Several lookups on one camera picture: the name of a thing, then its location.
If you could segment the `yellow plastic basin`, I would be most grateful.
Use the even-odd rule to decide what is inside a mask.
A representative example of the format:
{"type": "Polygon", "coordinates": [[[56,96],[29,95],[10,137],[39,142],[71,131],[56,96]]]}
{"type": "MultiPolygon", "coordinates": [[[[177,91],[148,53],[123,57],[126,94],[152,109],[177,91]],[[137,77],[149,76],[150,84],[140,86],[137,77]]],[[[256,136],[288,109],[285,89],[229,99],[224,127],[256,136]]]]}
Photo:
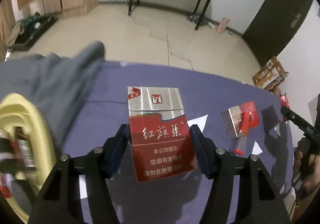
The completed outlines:
{"type": "Polygon", "coordinates": [[[16,223],[27,223],[33,203],[56,164],[53,141],[40,110],[20,94],[1,101],[1,129],[20,152],[26,180],[1,173],[1,206],[16,223]]]}

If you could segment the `blue bed sheet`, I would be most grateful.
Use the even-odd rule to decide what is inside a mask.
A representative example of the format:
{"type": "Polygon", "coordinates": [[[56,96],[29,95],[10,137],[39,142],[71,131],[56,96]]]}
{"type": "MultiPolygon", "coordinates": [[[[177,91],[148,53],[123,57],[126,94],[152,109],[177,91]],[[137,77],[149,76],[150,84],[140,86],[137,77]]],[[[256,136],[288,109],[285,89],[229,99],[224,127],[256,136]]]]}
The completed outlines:
{"type": "MultiPolygon", "coordinates": [[[[103,63],[91,94],[72,124],[61,151],[82,156],[116,134],[129,121],[129,86],[178,88],[187,121],[198,124],[216,146],[231,150],[221,113],[253,101],[260,123],[249,133],[245,154],[262,149],[260,159],[276,186],[286,194],[293,174],[290,128],[280,113],[278,98],[267,91],[223,78],[173,67],[103,63]]],[[[157,181],[138,183],[132,150],[127,147],[119,171],[107,181],[121,223],[199,223],[212,181],[199,169],[157,181]]]]}

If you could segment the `beige curtain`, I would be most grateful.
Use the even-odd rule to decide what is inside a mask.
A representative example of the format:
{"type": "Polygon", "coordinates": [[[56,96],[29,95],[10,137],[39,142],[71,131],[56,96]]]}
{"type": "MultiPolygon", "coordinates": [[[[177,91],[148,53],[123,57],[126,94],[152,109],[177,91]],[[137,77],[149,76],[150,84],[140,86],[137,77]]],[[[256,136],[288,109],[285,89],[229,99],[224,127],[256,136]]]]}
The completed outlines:
{"type": "Polygon", "coordinates": [[[5,44],[15,24],[14,13],[12,11],[11,0],[2,0],[0,7],[0,60],[3,62],[7,54],[7,45],[5,44]]]}

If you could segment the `shiny red cigarette box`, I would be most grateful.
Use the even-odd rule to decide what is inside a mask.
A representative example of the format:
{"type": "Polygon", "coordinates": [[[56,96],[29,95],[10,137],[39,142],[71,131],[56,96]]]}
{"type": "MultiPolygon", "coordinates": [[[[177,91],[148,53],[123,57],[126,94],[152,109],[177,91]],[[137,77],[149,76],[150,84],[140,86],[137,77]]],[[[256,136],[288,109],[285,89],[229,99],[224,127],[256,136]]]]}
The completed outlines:
{"type": "Polygon", "coordinates": [[[240,109],[241,109],[242,113],[248,112],[251,115],[249,129],[255,128],[256,126],[259,125],[259,123],[260,123],[259,115],[258,115],[257,109],[255,107],[254,101],[249,101],[249,102],[246,102],[246,103],[240,105],[240,109]]]}

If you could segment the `black foam cylinder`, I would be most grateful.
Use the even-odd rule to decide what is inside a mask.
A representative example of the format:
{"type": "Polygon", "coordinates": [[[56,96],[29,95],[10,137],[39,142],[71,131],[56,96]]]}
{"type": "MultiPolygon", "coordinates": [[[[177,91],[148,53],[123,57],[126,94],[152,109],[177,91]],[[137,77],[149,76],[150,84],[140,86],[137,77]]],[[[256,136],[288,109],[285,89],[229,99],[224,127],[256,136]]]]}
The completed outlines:
{"type": "Polygon", "coordinates": [[[22,158],[16,143],[3,129],[1,129],[1,173],[10,174],[18,180],[26,180],[22,158]]]}

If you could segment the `grey cloth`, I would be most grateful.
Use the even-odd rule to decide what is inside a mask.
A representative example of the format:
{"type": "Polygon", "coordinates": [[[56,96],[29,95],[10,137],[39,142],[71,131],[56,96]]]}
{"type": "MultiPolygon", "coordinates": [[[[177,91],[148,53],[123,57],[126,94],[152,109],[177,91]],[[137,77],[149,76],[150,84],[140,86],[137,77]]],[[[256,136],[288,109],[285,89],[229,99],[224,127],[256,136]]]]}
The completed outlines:
{"type": "Polygon", "coordinates": [[[55,53],[1,63],[1,98],[17,93],[43,114],[54,144],[60,147],[105,61],[105,46],[94,41],[73,58],[55,53]]]}

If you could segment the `red lighter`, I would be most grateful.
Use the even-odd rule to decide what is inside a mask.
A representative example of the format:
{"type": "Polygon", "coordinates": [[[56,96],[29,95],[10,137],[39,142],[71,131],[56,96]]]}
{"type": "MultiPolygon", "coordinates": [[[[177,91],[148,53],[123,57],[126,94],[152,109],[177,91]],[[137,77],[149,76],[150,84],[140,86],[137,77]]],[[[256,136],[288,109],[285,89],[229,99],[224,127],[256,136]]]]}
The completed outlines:
{"type": "Polygon", "coordinates": [[[246,149],[247,136],[249,134],[249,125],[251,121],[251,115],[248,112],[244,112],[242,116],[241,126],[236,140],[234,153],[243,156],[246,149]]]}

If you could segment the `red silver cigarette box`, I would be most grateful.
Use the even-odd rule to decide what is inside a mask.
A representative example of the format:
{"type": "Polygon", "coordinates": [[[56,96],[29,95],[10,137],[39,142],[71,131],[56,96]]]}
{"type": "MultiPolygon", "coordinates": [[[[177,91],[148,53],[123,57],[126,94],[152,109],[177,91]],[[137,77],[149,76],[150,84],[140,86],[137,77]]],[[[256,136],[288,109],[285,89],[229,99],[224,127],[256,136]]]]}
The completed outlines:
{"type": "Polygon", "coordinates": [[[139,183],[197,168],[178,88],[129,86],[129,127],[139,183]]]}

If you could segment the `dark door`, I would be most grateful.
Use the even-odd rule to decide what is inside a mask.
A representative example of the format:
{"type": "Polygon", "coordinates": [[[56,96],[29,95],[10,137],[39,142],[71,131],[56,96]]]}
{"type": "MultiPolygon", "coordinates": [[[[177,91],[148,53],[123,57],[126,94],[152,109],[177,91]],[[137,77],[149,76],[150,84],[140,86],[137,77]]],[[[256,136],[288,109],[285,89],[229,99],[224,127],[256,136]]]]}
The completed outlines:
{"type": "Polygon", "coordinates": [[[264,66],[278,56],[304,22],[313,0],[264,0],[242,38],[264,66]]]}

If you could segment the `cardboard boxes by wall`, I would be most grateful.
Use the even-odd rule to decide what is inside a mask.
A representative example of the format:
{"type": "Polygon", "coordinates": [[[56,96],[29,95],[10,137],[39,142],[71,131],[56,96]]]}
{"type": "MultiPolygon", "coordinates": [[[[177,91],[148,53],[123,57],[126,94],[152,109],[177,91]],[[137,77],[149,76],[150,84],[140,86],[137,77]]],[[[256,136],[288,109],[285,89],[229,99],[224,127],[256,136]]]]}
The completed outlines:
{"type": "Polygon", "coordinates": [[[274,56],[253,77],[253,83],[260,89],[275,93],[278,86],[289,75],[274,56]]]}

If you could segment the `open black suitcase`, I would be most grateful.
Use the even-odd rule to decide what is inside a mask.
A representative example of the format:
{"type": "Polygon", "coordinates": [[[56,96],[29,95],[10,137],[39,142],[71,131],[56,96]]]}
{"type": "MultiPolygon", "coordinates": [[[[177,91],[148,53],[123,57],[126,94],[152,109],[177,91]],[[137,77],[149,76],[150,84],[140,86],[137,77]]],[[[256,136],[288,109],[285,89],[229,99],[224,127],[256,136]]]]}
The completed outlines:
{"type": "Polygon", "coordinates": [[[54,14],[41,15],[38,12],[17,21],[5,43],[7,49],[14,52],[28,51],[56,21],[54,14]]]}

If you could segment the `pink bag on floor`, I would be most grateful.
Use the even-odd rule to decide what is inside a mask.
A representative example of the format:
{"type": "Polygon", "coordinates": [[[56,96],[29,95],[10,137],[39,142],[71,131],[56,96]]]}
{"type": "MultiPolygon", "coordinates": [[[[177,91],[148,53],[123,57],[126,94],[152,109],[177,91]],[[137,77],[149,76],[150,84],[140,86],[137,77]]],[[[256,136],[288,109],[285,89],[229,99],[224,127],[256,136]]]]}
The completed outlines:
{"type": "Polygon", "coordinates": [[[224,17],[224,18],[221,20],[221,22],[219,23],[219,25],[216,27],[216,32],[217,32],[217,33],[223,33],[223,32],[226,30],[229,22],[230,22],[230,19],[224,17]]]}

